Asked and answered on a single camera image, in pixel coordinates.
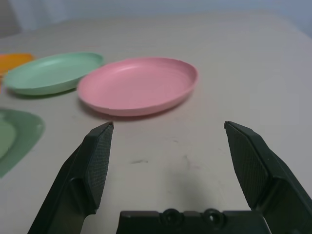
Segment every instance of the white table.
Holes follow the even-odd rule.
[[[77,20],[0,40],[2,52],[37,58],[81,50],[102,53],[107,62],[172,57],[200,72],[194,95],[174,110],[113,118],[102,202],[82,234],[115,233],[122,210],[248,209],[225,120],[261,134],[312,196],[312,40],[288,22],[261,12]],[[0,180],[0,233],[24,234],[64,161],[110,118],[85,108],[76,92],[44,99],[3,92],[0,107],[37,114],[46,124],[33,150]]]

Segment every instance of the plastic plate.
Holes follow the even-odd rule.
[[[190,64],[171,58],[130,58],[103,66],[78,84],[78,95],[113,116],[149,115],[185,100],[198,80]]]
[[[76,88],[79,80],[103,65],[95,53],[58,54],[29,62],[7,73],[4,85],[18,94],[46,95]]]
[[[33,60],[34,57],[31,54],[1,54],[0,74],[6,74],[8,71]]]
[[[34,147],[43,130],[44,123],[36,115],[0,109],[0,178]]]

